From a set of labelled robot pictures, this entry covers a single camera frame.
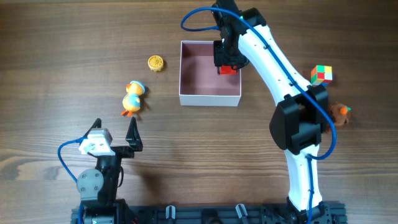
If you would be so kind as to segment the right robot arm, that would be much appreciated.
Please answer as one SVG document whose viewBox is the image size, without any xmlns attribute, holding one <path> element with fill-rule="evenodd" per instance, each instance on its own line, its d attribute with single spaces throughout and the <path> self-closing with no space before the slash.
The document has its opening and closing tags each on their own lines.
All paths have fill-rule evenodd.
<svg viewBox="0 0 398 224">
<path fill-rule="evenodd" d="M 216 1 L 211 13 L 221 36 L 213 44 L 218 73 L 251 63 L 274 99 L 269 129 L 287 159 L 287 218 L 291 223 L 312 223 L 325 214 L 317 161 L 326 158 L 318 155 L 322 133 L 334 126 L 327 113 L 328 93 L 324 86 L 311 86 L 294 69 L 256 8 L 241 11 L 234 1 Z"/>
</svg>

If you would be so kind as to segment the yellow round toy cap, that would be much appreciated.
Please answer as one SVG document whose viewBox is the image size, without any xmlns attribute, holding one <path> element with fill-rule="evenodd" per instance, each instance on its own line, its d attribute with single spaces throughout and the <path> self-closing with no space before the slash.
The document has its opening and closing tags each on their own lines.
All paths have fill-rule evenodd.
<svg viewBox="0 0 398 224">
<path fill-rule="evenodd" d="M 153 72 L 159 72 L 164 67 L 164 60 L 159 55 L 153 55 L 148 59 L 147 64 L 150 70 L 152 70 Z"/>
</svg>

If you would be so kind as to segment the brown plush toy with carrot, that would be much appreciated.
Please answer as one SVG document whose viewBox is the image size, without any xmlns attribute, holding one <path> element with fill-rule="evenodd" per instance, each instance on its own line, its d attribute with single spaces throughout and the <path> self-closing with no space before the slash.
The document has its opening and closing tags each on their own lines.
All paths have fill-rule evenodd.
<svg viewBox="0 0 398 224">
<path fill-rule="evenodd" d="M 350 111 L 350 107 L 337 101 L 328 104 L 328 115 L 333 121 L 335 129 L 340 129 L 349 123 L 351 117 Z"/>
</svg>

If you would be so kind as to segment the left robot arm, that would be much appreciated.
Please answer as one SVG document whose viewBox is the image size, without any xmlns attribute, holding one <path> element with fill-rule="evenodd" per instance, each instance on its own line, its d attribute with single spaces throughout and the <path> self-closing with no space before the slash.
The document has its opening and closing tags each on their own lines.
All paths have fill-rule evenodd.
<svg viewBox="0 0 398 224">
<path fill-rule="evenodd" d="M 82 208 L 78 211 L 78 223 L 138 223 L 137 216 L 124 199 L 117 199 L 117 190 L 123 183 L 123 159 L 134 158 L 141 152 L 143 143 L 135 118 L 131 118 L 126 134 L 127 146 L 112 146 L 113 138 L 108 129 L 96 119 L 81 140 L 79 150 L 96 158 L 93 169 L 83 171 L 77 178 Z"/>
</svg>

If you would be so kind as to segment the colourful puzzle cube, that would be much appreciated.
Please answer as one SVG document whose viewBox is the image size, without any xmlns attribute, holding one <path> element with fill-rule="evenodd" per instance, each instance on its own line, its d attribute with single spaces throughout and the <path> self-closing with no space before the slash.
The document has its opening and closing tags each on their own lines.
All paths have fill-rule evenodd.
<svg viewBox="0 0 398 224">
<path fill-rule="evenodd" d="M 316 65 L 311 71 L 310 83 L 313 86 L 328 86 L 333 80 L 332 67 L 327 65 Z"/>
</svg>

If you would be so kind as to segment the yellow duck toy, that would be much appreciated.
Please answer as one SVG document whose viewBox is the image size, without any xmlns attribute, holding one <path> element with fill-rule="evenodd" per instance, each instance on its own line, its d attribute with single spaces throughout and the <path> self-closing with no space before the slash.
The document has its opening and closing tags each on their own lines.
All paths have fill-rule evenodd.
<svg viewBox="0 0 398 224">
<path fill-rule="evenodd" d="M 126 96 L 122 104 L 124 111 L 121 116 L 132 116 L 141 109 L 141 96 L 146 92 L 145 86 L 139 81 L 131 81 L 126 85 Z"/>
</svg>

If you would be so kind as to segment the red toy car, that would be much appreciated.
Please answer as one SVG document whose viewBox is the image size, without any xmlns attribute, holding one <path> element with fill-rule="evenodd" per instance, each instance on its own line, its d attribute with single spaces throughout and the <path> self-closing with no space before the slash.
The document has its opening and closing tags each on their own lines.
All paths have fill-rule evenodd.
<svg viewBox="0 0 398 224">
<path fill-rule="evenodd" d="M 234 70 L 232 66 L 229 65 L 222 65 L 218 67 L 218 74 L 219 75 L 234 75 L 237 73 L 237 70 Z"/>
</svg>

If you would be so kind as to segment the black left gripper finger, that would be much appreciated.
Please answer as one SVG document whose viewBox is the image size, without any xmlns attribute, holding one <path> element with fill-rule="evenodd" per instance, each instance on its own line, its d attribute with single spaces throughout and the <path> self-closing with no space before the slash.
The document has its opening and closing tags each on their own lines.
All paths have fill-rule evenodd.
<svg viewBox="0 0 398 224">
<path fill-rule="evenodd" d="M 132 117 L 126 134 L 126 141 L 134 151 L 142 151 L 143 143 L 138 132 L 136 118 Z"/>
<path fill-rule="evenodd" d="M 89 130 L 87 130 L 87 132 L 86 132 L 83 136 L 84 136 L 84 137 L 87 137 L 88 134 L 89 134 L 89 132 L 90 132 L 92 129 L 101 128 L 101 123 L 102 123 L 102 120 L 101 120 L 100 118 L 97 118 L 97 119 L 95 120 L 95 122 L 92 124 L 92 126 L 89 128 Z"/>
</svg>

